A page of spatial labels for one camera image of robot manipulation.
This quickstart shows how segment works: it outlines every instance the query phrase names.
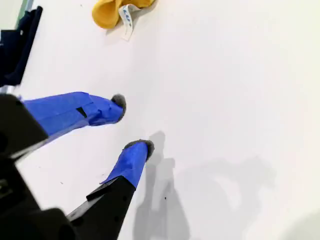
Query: dark cloth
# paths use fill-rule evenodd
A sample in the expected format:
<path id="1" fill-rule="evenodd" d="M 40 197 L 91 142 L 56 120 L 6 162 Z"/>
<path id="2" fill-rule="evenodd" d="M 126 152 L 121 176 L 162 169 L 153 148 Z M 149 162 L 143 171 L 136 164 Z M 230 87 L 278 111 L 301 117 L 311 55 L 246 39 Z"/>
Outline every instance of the dark cloth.
<path id="1" fill-rule="evenodd" d="M 0 87 L 21 83 L 43 8 L 26 11 L 16 30 L 2 30 L 0 41 Z"/>

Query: blue tape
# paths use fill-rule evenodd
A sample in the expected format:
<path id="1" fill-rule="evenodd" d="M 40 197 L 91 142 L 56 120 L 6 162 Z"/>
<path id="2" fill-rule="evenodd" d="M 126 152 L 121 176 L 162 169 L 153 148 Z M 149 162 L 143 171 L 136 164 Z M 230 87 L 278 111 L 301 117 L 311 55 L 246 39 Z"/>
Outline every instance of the blue tape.
<path id="1" fill-rule="evenodd" d="M 135 188 L 137 188 L 147 160 L 147 156 L 148 146 L 145 142 L 137 142 L 134 145 L 124 149 L 110 175 L 101 184 L 105 184 L 112 179 L 123 176 Z"/>
<path id="2" fill-rule="evenodd" d="M 85 126 L 114 124 L 124 112 L 111 100 L 85 92 L 27 100 L 24 105 L 49 135 L 50 140 Z M 77 108 L 82 108 L 87 117 Z"/>

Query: yellow towel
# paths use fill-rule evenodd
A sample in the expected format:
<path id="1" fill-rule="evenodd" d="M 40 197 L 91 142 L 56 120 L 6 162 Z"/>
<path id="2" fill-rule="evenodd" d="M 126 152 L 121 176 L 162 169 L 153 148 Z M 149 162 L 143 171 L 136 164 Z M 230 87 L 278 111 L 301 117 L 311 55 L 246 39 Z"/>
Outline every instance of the yellow towel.
<path id="1" fill-rule="evenodd" d="M 123 5 L 133 4 L 138 8 L 149 7 L 154 0 L 100 0 L 92 10 L 95 23 L 103 29 L 112 29 L 119 20 L 118 9 Z"/>

